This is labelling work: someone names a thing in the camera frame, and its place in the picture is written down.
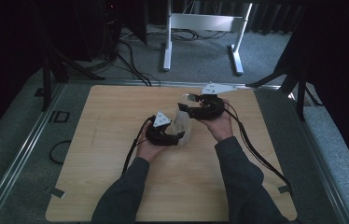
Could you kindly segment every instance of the person's right hand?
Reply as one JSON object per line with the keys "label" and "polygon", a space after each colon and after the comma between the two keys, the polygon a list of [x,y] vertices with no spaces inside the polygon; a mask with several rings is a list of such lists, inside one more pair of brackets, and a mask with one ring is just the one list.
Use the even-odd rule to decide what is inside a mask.
{"label": "person's right hand", "polygon": [[[224,104],[225,108],[228,110],[229,101],[226,99],[223,99],[223,101],[225,103]],[[233,136],[232,125],[230,121],[231,121],[230,115],[225,111],[220,117],[216,119],[211,119],[211,120],[199,119],[199,122],[206,125],[207,129],[210,131],[210,133],[218,142]]]}

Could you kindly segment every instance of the person's left hand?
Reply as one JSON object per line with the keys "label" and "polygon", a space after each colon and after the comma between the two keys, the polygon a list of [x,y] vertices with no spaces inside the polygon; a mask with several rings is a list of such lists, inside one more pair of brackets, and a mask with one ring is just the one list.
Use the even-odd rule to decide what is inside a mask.
{"label": "person's left hand", "polygon": [[167,148],[167,146],[155,146],[148,139],[146,139],[147,128],[152,125],[149,121],[140,134],[139,143],[137,145],[136,156],[148,161],[150,164],[160,155],[160,153]]}

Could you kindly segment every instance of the wooden table surface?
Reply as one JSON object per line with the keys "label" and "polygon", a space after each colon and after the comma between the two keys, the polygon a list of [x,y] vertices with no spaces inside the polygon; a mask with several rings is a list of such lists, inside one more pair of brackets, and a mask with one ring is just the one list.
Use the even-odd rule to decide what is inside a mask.
{"label": "wooden table surface", "polygon": [[[158,110],[174,119],[181,95],[200,92],[200,88],[182,87],[92,87],[56,185],[65,195],[51,196],[47,220],[90,221],[101,196],[120,177],[143,122]],[[281,172],[254,92],[237,90],[218,96],[230,100],[255,149]],[[294,220],[297,212],[289,193],[278,190],[284,182],[248,152],[234,120],[232,127],[249,160],[264,173],[263,186],[282,214]],[[188,143],[169,147],[150,166],[137,220],[228,220],[215,144],[205,126],[193,120]]]}

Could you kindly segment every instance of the black tape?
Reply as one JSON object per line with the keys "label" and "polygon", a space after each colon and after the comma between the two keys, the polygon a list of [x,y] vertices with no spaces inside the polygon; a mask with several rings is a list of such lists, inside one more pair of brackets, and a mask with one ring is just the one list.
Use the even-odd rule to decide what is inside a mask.
{"label": "black tape", "polygon": [[282,186],[279,189],[279,192],[282,193],[286,193],[286,192],[290,192],[290,190],[288,189],[288,186]]}
{"label": "black tape", "polygon": [[62,198],[64,196],[64,191],[60,190],[60,189],[55,189],[52,187],[47,187],[46,188],[46,193],[49,193],[53,196],[56,196],[58,198]]}
{"label": "black tape", "polygon": [[49,123],[66,123],[69,120],[70,112],[52,111]]}

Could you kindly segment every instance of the electrical cable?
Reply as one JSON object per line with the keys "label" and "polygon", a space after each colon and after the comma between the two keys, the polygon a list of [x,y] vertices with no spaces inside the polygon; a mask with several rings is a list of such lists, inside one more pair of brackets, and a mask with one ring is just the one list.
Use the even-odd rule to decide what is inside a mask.
{"label": "electrical cable", "polygon": [[302,224],[302,222],[298,218],[296,218],[295,221]]}
{"label": "electrical cable", "polygon": [[241,121],[239,121],[239,118],[238,118],[238,115],[236,114],[236,111],[235,111],[235,114],[236,115],[233,115],[227,108],[224,109],[225,112],[227,112],[233,119],[235,119],[235,121],[238,123],[238,126],[239,126],[239,130],[241,132],[241,136],[242,136],[242,139],[244,141],[244,144],[245,146],[247,147],[247,149],[251,152],[251,154],[253,154],[253,156],[263,165],[265,166],[266,168],[268,168],[269,170],[271,170],[272,172],[274,172],[277,176],[279,176],[287,185],[287,188],[288,188],[288,192],[290,193],[290,196],[292,197],[293,196],[293,188],[291,187],[291,184],[290,182],[282,175],[280,174],[279,171],[276,170],[276,168],[274,168],[268,161],[266,161],[257,151],[256,149],[253,147],[253,145],[251,144],[248,136],[247,136],[247,133],[246,133],[246,130],[244,128],[244,125],[242,124]]}
{"label": "electrical cable", "polygon": [[315,105],[318,105],[318,106],[324,106],[322,103],[319,103],[316,98],[314,98],[314,95],[311,93],[311,90],[309,90],[308,87],[305,88],[306,90],[306,93],[308,93],[309,97],[311,97],[311,100],[314,102]]}
{"label": "electrical cable", "polygon": [[[90,72],[95,72],[99,69],[102,69],[104,68],[103,70],[101,71],[97,71],[95,72],[95,74],[99,74],[99,73],[102,73],[104,72],[105,70],[107,70],[110,65],[112,65],[112,63],[116,60],[116,57],[113,57],[113,58],[108,58],[108,57],[105,57],[105,60],[101,63],[97,63],[95,65],[92,65],[92,66],[87,66],[87,67],[84,67],[86,70],[90,71]],[[80,73],[78,70],[74,69],[73,67],[71,67],[70,65],[67,65],[65,64],[64,65],[66,70],[67,70],[67,73],[70,74],[70,75],[79,75],[79,74],[82,74]]]}
{"label": "electrical cable", "polygon": [[141,72],[139,72],[139,71],[136,69],[136,66],[134,65],[132,47],[131,47],[129,44],[123,42],[123,41],[119,41],[119,43],[121,43],[121,44],[125,45],[126,47],[128,47],[129,51],[131,52],[131,66],[130,66],[130,68],[134,71],[134,73],[136,73],[136,74],[138,74],[139,76],[145,78],[145,79],[147,80],[147,82],[148,82],[148,85],[151,86],[151,82],[149,81],[149,79],[148,79],[147,77],[145,77]]}
{"label": "electrical cable", "polygon": [[57,143],[55,146],[53,146],[52,148],[51,148],[51,150],[49,151],[49,158],[53,161],[53,162],[55,162],[55,163],[57,163],[57,164],[60,164],[60,165],[63,165],[63,162],[62,161],[57,161],[54,157],[53,157],[53,151],[55,150],[55,148],[57,147],[57,146],[59,146],[59,145],[61,145],[61,144],[63,144],[63,143],[71,143],[72,141],[71,140],[64,140],[64,141],[62,141],[62,142],[59,142],[59,143]]}
{"label": "electrical cable", "polygon": [[125,174],[125,173],[126,173],[126,170],[128,169],[129,161],[131,160],[131,156],[132,156],[133,151],[134,151],[134,149],[136,148],[136,146],[139,145],[139,144],[141,144],[141,143],[143,143],[144,141],[146,141],[146,140],[143,140],[142,142],[137,143],[138,140],[139,140],[140,135],[142,134],[143,129],[145,129],[146,124],[147,124],[148,121],[151,120],[151,119],[152,119],[152,117],[150,117],[150,118],[148,118],[148,119],[145,120],[145,122],[143,123],[142,127],[140,128],[139,133],[137,134],[136,138],[133,140],[131,149],[129,150],[128,155],[126,156],[126,159],[125,159],[124,167],[123,167],[122,173],[121,173],[122,175]]}
{"label": "electrical cable", "polygon": [[132,72],[135,76],[137,76],[140,80],[142,80],[142,81],[145,83],[146,86],[151,86],[151,83],[149,82],[148,78],[146,78],[144,75],[141,75],[141,74],[138,74],[137,72],[135,72],[135,71],[133,70],[132,66],[131,66],[130,64],[128,64],[128,63],[126,62],[126,60],[125,60],[119,53],[117,53],[117,56],[119,56],[119,58],[120,58],[120,59],[125,63],[125,65],[127,65],[128,68],[131,70],[131,72]]}
{"label": "electrical cable", "polygon": [[[191,35],[191,37],[184,37],[181,35],[176,35],[176,33],[188,33]],[[222,38],[224,35],[226,35],[228,32],[222,32],[222,31],[216,31],[213,35],[210,36],[203,36],[200,35],[198,32],[190,30],[190,29],[173,29],[172,31],[172,37],[174,40],[183,40],[183,41],[195,41],[195,40],[205,40],[205,39],[219,39]],[[166,31],[157,31],[157,32],[150,32],[147,33],[147,35],[166,35]],[[128,34],[122,34],[121,40],[125,39],[128,36],[133,36],[133,33]]]}
{"label": "electrical cable", "polygon": [[[128,72],[130,72],[130,73],[132,73],[133,71],[132,70],[130,70],[130,69],[127,69],[127,68],[124,68],[124,67],[121,67],[121,66],[118,66],[118,65],[115,65],[115,64],[113,64],[113,66],[115,66],[115,67],[117,67],[117,68],[119,68],[119,69],[122,69],[122,70],[125,70],[125,71],[128,71]],[[159,79],[157,79],[157,78],[155,78],[154,76],[152,76],[151,74],[149,74],[149,73],[142,73],[143,75],[146,75],[146,76],[149,76],[149,77],[151,77],[152,79],[154,79],[155,81],[157,81],[158,82],[158,86],[160,86],[161,85],[161,82],[160,82],[160,80]]]}
{"label": "electrical cable", "polygon": [[188,3],[188,5],[186,6],[186,8],[184,9],[184,11],[183,11],[182,14],[186,14],[186,11],[187,11],[187,9],[189,8],[189,6],[191,6],[191,4],[192,4],[192,7],[191,7],[191,10],[189,11],[189,14],[191,14],[191,12],[192,12],[192,10],[193,10],[193,8],[194,8],[194,5],[195,5],[195,0],[192,0],[192,1],[190,1],[190,2]]}

